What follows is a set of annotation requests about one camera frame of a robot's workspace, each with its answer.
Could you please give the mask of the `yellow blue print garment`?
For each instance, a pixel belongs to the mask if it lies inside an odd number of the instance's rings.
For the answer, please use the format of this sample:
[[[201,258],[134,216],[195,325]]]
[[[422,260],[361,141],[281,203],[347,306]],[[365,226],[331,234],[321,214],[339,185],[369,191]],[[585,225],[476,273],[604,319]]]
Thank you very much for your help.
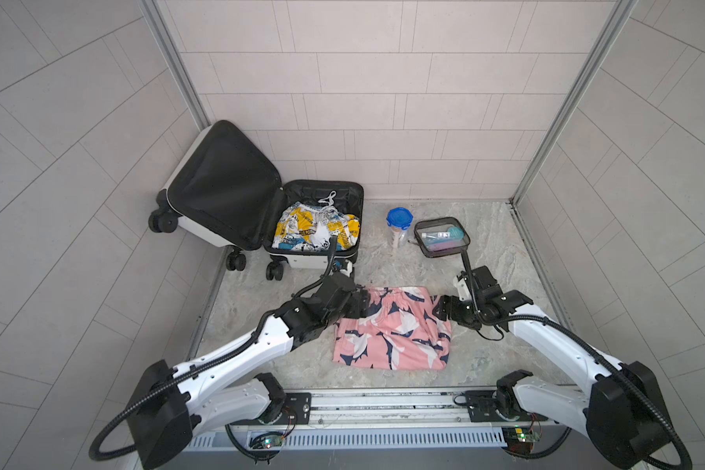
[[[323,253],[330,240],[337,237],[337,252],[350,250],[360,239],[360,219],[340,213],[335,203],[337,193],[331,191],[316,206],[295,203],[286,209],[276,225],[272,240],[275,250]]]

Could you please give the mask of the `pink shark print garment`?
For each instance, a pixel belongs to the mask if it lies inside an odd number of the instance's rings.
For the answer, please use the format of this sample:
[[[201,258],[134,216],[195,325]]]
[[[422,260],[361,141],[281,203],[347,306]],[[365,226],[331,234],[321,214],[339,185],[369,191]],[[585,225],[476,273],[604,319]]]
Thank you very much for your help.
[[[424,287],[368,287],[359,318],[335,324],[332,360],[392,371],[441,371],[448,366],[452,325],[443,298]]]

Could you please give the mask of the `clear black-trimmed toiletry pouch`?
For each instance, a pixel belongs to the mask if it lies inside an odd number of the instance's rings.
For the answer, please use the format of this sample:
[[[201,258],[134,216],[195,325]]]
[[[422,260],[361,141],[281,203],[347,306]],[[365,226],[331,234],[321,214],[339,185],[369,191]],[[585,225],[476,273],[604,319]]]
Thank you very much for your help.
[[[413,233],[422,254],[429,259],[460,255],[471,243],[470,236],[455,217],[419,221]]]

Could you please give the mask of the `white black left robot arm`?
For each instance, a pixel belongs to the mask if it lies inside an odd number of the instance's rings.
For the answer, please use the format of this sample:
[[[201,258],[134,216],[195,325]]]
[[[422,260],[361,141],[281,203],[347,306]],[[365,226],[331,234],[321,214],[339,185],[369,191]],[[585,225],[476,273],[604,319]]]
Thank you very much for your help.
[[[142,466],[157,469],[198,434],[241,420],[274,419],[285,393],[270,374],[240,385],[238,379],[317,339],[342,318],[367,311],[368,291],[333,273],[311,297],[293,297],[262,315],[257,327],[201,358],[175,366],[159,360],[143,372],[125,417]]]

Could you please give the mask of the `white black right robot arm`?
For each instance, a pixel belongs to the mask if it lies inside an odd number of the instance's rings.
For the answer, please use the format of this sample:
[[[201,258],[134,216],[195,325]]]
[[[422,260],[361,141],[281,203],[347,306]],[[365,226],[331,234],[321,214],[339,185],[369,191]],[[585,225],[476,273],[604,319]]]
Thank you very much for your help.
[[[572,386],[550,384],[532,372],[519,369],[497,380],[491,393],[465,392],[457,404],[479,416],[517,421],[546,417],[564,426],[562,436],[542,452],[531,452],[525,439],[514,456],[526,460],[556,452],[572,432],[587,437],[612,465],[629,469],[645,462],[657,469],[669,463],[654,452],[673,446],[678,469],[692,460],[678,436],[655,374],[640,362],[621,362],[597,350],[557,323],[525,294],[505,292],[489,268],[480,266],[456,278],[458,293],[436,303],[439,319],[481,331],[495,327],[532,346],[561,369]]]

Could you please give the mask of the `clear bottle with blue lid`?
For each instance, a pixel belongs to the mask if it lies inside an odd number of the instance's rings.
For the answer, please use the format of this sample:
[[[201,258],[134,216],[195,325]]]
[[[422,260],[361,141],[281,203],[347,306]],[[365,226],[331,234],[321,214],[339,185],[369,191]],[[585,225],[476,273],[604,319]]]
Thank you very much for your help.
[[[407,233],[413,223],[413,215],[406,208],[393,208],[387,214],[386,221],[391,232],[391,246],[397,250],[407,242]]]

